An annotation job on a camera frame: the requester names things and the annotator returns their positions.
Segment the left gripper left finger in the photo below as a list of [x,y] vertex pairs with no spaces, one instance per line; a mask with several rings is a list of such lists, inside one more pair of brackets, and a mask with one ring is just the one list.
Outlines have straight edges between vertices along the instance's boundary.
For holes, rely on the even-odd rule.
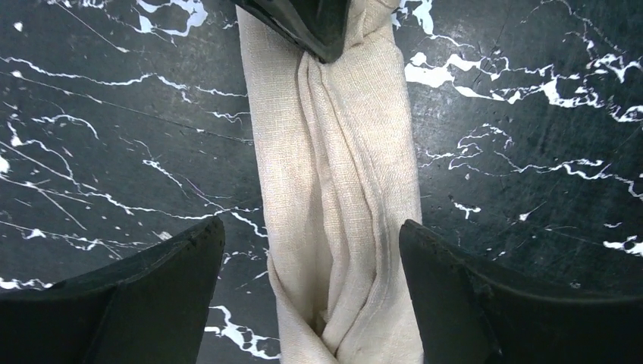
[[1,295],[3,363],[194,363],[224,252],[207,218],[45,290]]

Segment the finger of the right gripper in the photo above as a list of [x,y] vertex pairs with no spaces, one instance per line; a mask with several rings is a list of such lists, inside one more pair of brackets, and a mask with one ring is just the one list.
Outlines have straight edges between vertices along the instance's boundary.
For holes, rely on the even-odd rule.
[[350,0],[238,0],[234,4],[324,64],[343,54]]

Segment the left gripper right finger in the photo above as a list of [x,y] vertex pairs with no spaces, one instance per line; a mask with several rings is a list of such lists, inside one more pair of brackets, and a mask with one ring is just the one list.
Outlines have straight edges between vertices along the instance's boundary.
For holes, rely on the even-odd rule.
[[642,297],[530,278],[405,221],[400,255],[426,363],[640,363]]

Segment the beige cloth napkin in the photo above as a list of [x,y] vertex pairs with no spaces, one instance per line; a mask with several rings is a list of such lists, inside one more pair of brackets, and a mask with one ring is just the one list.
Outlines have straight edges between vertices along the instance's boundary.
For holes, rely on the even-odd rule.
[[421,363],[399,233],[422,218],[396,1],[322,64],[243,9],[240,50],[283,363]]

